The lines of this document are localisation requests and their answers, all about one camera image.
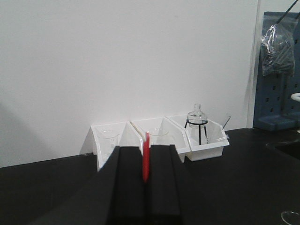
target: black countertop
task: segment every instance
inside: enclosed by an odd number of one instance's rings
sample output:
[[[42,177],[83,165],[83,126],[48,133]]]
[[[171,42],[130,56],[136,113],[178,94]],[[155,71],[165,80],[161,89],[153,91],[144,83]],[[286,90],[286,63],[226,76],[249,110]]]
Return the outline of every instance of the black countertop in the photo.
[[[282,211],[300,212],[300,160],[265,147],[300,134],[246,128],[226,133],[230,145],[221,157],[186,158],[184,163],[194,178],[195,195],[203,196],[199,213],[212,209],[213,221],[223,225],[278,225]],[[1,168],[0,200],[6,207],[0,210],[0,224],[25,224],[53,209],[83,187],[96,167],[90,155]]]
[[[277,225],[285,210],[300,211],[300,160],[266,143],[300,138],[296,130],[237,129],[221,157],[191,162],[187,170],[199,193],[226,225]]]

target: white wall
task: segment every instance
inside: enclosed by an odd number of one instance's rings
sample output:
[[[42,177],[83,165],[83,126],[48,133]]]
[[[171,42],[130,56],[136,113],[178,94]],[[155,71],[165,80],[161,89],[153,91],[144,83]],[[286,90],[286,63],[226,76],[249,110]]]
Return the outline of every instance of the white wall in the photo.
[[[256,0],[0,1],[0,166],[77,155],[91,124],[195,102],[219,122],[231,113],[227,129],[246,127],[256,10]]]

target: glass bottle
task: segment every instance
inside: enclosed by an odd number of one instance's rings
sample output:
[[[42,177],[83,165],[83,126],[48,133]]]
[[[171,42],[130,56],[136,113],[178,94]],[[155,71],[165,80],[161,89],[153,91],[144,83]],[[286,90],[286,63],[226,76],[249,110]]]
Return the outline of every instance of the glass bottle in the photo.
[[[207,116],[200,109],[200,104],[196,103],[194,106],[194,110],[187,114],[187,119],[190,123],[204,125],[208,122]],[[199,125],[190,124],[191,128],[199,129]]]

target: clear plastic bag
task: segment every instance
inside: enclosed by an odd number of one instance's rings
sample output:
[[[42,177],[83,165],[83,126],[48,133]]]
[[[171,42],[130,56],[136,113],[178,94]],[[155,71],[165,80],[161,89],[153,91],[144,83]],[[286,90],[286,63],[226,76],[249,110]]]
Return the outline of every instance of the clear plastic bag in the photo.
[[[265,15],[262,30],[261,59],[262,75],[294,76],[294,39],[293,32],[298,19],[285,17],[277,23],[279,16]]]

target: white plastic tray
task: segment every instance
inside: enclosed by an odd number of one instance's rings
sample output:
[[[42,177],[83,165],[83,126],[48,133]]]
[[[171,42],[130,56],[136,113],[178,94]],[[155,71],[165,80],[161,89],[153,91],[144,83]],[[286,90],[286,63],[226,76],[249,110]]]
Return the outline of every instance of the white plastic tray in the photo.
[[[180,127],[176,126],[166,117],[153,118],[147,120],[135,120],[132,121],[134,127],[138,132],[143,135],[145,140],[145,134],[152,128],[161,128],[167,130],[169,135],[172,137],[168,144],[175,144],[177,153],[182,162],[184,162],[185,154],[190,152],[188,140],[185,131]]]
[[[137,133],[137,131],[129,122],[92,126],[91,129],[95,140],[93,152],[97,155],[98,170],[100,170],[104,163],[107,161],[108,157],[105,157],[105,154],[109,156],[112,150],[108,147],[108,141],[103,138],[103,135],[101,133],[103,131],[115,131],[119,134],[116,145],[137,146],[143,153],[142,137]]]
[[[206,124],[208,139],[206,139],[204,129],[201,129],[201,145],[199,145],[199,130],[192,129],[189,125],[184,128],[187,121],[186,115],[169,116],[168,119],[185,130],[191,148],[187,157],[191,161],[219,157],[223,153],[223,147],[229,145],[222,126],[214,121],[208,120],[209,122]]]

